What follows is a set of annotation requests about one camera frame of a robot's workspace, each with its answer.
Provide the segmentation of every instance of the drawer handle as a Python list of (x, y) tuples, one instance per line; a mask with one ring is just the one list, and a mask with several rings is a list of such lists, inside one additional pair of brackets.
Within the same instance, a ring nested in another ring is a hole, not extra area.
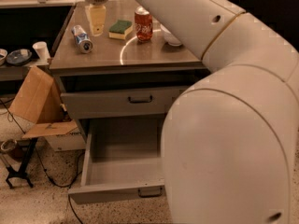
[(138, 196), (140, 198), (157, 198), (157, 197), (162, 196), (162, 194), (163, 194), (163, 188), (160, 188), (160, 192), (157, 194), (148, 194), (148, 195), (142, 194), (141, 189), (138, 190)]
[(150, 103), (152, 102), (152, 95), (149, 98), (132, 98), (131, 96), (128, 97), (128, 101), (131, 104), (140, 104), (140, 103)]

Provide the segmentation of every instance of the screw hole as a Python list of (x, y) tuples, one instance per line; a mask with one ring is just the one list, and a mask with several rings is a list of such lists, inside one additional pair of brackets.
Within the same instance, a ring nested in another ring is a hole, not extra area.
[(281, 213), (276, 213), (276, 214), (274, 214), (273, 216), (271, 216), (267, 219), (267, 223), (274, 223), (275, 221), (280, 219), (281, 216), (282, 216)]
[(213, 18), (212, 23), (215, 24), (221, 20), (221, 15), (217, 15), (215, 18)]

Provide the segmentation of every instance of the speckled floor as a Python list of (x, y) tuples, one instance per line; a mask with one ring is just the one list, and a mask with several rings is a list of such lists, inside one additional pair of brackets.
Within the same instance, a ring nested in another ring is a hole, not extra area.
[[(31, 123), (23, 119), (16, 120), (27, 131)], [(9, 138), (20, 139), (22, 132), (11, 122), (6, 110), (0, 106), (0, 141)], [(297, 146), (296, 163), (293, 176), (292, 224), (299, 223), (299, 146)], [(48, 174), (60, 185), (68, 184), (76, 172), (76, 160), (81, 150), (54, 152), (43, 138), (36, 144)], [(6, 155), (12, 167), (18, 170), (20, 164)], [(53, 186), (40, 164), (36, 151), (27, 167), (34, 187), (31, 189), (25, 180), (11, 179), (15, 187), (10, 189), (5, 182), (7, 169), (0, 161), (0, 223), (9, 224), (58, 224), (79, 223), (74, 216), (67, 198), (67, 188)], [(80, 176), (74, 184), (79, 186)], [(83, 223), (171, 223), (168, 203), (165, 197), (121, 201), (113, 203), (95, 203), (76, 205), (76, 213)]]

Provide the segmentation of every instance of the open cardboard box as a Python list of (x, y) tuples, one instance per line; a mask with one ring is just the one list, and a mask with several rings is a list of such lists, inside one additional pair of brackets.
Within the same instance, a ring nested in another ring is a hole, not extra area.
[(85, 142), (76, 122), (63, 122), (61, 103), (54, 78), (32, 67), (9, 111), (35, 124), (22, 138), (43, 136), (56, 151), (84, 149)]

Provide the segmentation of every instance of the cardboard flap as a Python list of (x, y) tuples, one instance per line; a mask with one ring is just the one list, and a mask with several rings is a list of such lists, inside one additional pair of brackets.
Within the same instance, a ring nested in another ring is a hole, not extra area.
[(64, 135), (77, 128), (74, 120), (70, 122), (38, 123), (22, 138), (36, 138), (42, 136)]
[(23, 81), (9, 111), (33, 123), (63, 119), (60, 92), (54, 78), (32, 67)]

